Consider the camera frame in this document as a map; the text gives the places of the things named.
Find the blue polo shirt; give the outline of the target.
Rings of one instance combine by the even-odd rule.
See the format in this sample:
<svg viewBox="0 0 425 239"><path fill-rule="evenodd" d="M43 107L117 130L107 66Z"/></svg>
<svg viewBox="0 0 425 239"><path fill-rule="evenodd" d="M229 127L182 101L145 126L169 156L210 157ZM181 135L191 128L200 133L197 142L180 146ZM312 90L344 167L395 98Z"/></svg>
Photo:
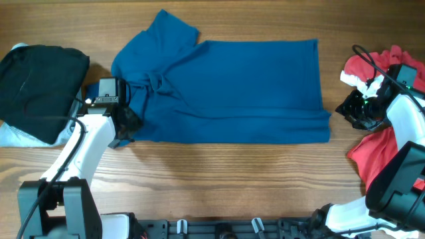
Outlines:
<svg viewBox="0 0 425 239"><path fill-rule="evenodd" d="M160 11L112 62L131 87L143 125L137 141L326 143L315 39L199 42L199 32Z"/></svg>

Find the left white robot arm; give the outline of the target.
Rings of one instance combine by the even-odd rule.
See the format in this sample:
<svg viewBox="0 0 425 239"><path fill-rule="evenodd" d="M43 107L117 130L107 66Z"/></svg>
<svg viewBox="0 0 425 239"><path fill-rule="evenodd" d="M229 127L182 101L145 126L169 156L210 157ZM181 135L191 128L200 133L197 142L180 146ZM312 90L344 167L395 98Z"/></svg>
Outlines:
<svg viewBox="0 0 425 239"><path fill-rule="evenodd" d="M18 191L18 238L144 238L132 213L99 214L90 191L102 155L129 139L141 120L127 106L91 104L54 164Z"/></svg>

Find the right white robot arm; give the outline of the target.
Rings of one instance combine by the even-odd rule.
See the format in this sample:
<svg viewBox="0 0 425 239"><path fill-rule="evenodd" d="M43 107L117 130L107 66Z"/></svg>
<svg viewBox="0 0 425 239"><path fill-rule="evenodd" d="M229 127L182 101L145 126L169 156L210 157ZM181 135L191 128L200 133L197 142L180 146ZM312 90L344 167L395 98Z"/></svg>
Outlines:
<svg viewBox="0 0 425 239"><path fill-rule="evenodd" d="M397 154L375 177L366 195L346 204L317 209L307 231L322 238L354 238L382 230L394 238L417 238L424 231L424 100L399 94L386 110Z"/></svg>

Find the red and white jersey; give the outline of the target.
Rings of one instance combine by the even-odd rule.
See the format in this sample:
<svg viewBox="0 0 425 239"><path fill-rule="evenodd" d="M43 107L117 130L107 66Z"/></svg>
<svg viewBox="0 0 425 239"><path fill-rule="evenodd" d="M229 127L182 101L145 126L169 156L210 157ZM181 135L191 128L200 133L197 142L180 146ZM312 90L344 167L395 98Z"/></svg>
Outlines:
<svg viewBox="0 0 425 239"><path fill-rule="evenodd" d="M386 76L401 90L404 90L404 94L424 100L424 65L414 60L400 47L393 46L390 50L382 53L367 52L357 44L353 45L352 49L355 54L347 61L340 79L352 86L353 90L360 91L364 98L378 98L387 110L394 99L385 102L377 95L377 91ZM413 96L386 74L390 65L393 64L406 64L417 69L413 87L423 93L423 98ZM379 127L367 131L369 134L347 154L348 158L354 160L357 164L359 176L366 186L366 193L375 177L398 152L394 129L386 115ZM414 188L424 190L424 175L416 180Z"/></svg>

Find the black folded garment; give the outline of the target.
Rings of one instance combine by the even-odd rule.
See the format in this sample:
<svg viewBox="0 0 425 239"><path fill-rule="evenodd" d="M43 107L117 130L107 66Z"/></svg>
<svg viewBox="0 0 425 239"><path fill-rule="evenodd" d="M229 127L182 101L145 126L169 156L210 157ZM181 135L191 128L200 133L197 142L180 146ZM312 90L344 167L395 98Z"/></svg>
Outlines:
<svg viewBox="0 0 425 239"><path fill-rule="evenodd" d="M1 121L53 144L82 106L90 58L75 48L16 44L1 60Z"/></svg>

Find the light grey folded garment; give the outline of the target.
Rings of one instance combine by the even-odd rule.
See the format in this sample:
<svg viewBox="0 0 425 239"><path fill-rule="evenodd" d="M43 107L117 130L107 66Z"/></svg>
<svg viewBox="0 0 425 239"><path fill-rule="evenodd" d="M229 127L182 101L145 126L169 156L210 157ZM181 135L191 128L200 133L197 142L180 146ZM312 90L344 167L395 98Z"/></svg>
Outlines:
<svg viewBox="0 0 425 239"><path fill-rule="evenodd" d="M1 125L1 147L56 147L65 144L74 131L75 123L69 121L53 144L45 143L7 123Z"/></svg>

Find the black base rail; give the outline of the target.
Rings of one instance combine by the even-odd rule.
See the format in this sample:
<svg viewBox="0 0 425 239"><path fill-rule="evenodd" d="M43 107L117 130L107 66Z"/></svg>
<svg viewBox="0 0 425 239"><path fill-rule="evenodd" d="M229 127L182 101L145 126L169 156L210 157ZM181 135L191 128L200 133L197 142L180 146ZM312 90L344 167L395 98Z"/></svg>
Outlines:
<svg viewBox="0 0 425 239"><path fill-rule="evenodd" d="M140 220L142 238L152 239L301 239L342 238L334 232L311 223L309 218L279 218L277 220L214 220L168 221Z"/></svg>

